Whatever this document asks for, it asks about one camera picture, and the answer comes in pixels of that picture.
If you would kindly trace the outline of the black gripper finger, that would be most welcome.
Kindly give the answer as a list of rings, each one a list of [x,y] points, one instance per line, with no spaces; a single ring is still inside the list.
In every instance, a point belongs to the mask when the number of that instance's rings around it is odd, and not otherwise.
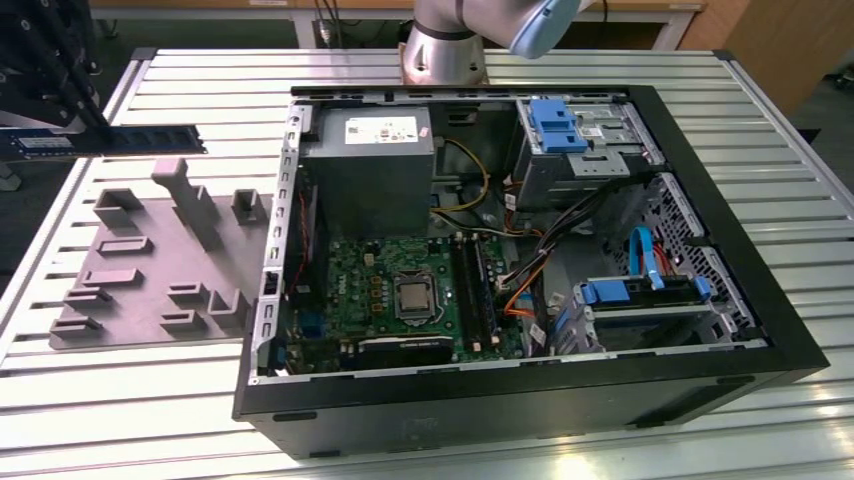
[[[1,3],[1,125],[65,128],[74,119],[66,29],[53,1]]]
[[[100,73],[100,63],[88,2],[36,1],[33,17],[48,49],[42,71],[72,117],[66,129],[86,132],[98,144],[110,145],[112,134],[90,79]]]

